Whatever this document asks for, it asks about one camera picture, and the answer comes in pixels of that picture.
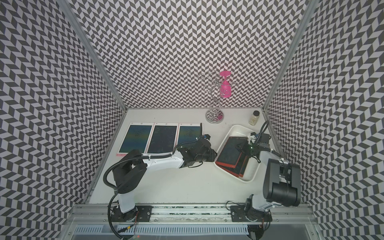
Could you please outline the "white plastic storage tray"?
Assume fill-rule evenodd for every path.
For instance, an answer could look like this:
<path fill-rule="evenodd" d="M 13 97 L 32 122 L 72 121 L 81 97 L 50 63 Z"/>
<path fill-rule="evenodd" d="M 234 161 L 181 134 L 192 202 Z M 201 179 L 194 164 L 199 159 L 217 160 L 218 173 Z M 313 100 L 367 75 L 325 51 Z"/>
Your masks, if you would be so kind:
<path fill-rule="evenodd" d="M 247 138 L 250 133 L 255 132 L 255 130 L 246 128 L 241 125 L 233 125 L 226 136 L 224 137 L 223 141 L 218 147 L 218 155 L 222 152 L 225 143 L 229 139 L 229 137 L 244 137 Z M 263 163 L 258 163 L 255 158 L 251 158 L 249 160 L 249 163 L 247 164 L 247 167 L 245 169 L 245 173 L 243 177 L 236 177 L 232 175 L 231 173 L 225 171 L 223 168 L 218 166 L 217 164 L 214 164 L 214 166 L 219 169 L 222 173 L 226 174 L 227 176 L 230 176 L 232 179 L 238 180 L 242 183 L 249 184 L 254 181 L 264 181 L 266 169 L 267 166 Z"/>

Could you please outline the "pink writing tablet colourful screen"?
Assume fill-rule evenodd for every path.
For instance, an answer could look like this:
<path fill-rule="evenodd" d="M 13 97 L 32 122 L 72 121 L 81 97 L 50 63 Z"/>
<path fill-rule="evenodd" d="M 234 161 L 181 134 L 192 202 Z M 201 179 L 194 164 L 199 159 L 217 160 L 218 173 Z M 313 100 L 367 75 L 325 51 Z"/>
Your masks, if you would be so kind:
<path fill-rule="evenodd" d="M 124 134 L 116 156 L 123 157 L 132 150 L 139 150 L 141 153 L 145 153 L 149 146 L 153 127 L 154 123 L 131 122 Z"/>

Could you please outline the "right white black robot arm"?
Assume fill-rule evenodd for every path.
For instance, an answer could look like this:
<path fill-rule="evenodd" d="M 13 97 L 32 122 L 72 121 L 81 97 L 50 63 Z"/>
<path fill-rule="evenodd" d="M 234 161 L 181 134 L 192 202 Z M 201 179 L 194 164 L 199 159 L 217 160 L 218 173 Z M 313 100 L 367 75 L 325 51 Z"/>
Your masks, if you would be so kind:
<path fill-rule="evenodd" d="M 258 134 L 251 133 L 248 142 L 236 149 L 259 164 L 266 166 L 263 191 L 247 198 L 244 212 L 251 222 L 271 222 L 270 208 L 276 206 L 297 207 L 301 203 L 301 169 L 286 161 L 281 154 L 270 148 L 266 134 L 269 121 L 265 121 Z"/>

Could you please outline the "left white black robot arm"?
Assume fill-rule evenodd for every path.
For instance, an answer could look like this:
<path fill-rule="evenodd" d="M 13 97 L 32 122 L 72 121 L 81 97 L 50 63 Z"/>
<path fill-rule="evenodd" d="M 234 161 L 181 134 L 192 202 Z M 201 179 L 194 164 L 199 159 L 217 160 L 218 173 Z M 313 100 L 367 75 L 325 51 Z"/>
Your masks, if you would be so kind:
<path fill-rule="evenodd" d="M 195 163 L 214 162 L 218 154 L 212 149 L 210 138 L 210 135 L 203 134 L 203 124 L 200 124 L 196 140 L 177 144 L 169 153 L 144 154 L 132 150 L 109 167 L 103 175 L 103 182 L 114 191 L 108 206 L 110 221 L 132 221 L 143 212 L 135 204 L 134 189 L 146 173 L 193 168 Z"/>

